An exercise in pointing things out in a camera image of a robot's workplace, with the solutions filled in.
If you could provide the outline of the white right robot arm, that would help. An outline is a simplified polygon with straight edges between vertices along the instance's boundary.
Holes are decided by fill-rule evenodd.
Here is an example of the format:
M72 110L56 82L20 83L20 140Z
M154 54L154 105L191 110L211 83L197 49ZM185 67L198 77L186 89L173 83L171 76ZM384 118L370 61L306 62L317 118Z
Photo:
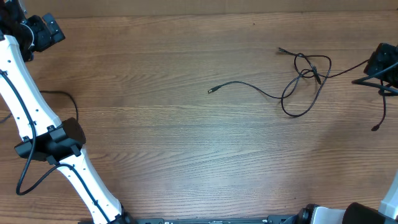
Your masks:
M397 47L380 43L370 56L364 73L364 78L354 80L353 83L377 88L383 100L383 115L386 115L386 98L397 96ZM286 219L285 223L397 224L397 177L394 177L377 210L358 202L351 203L346 209L308 204L298 214Z

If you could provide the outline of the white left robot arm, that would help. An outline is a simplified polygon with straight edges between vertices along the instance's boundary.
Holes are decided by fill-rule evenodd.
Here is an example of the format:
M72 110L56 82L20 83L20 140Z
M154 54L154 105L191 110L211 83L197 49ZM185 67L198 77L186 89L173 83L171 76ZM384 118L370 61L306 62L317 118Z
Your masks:
M21 137L15 150L26 160L16 194L28 194L58 170L85 203L92 223L132 223L93 167L78 117L61 121L26 67L34 52L43 52L65 35L53 15L25 15L20 1L1 1L1 96Z

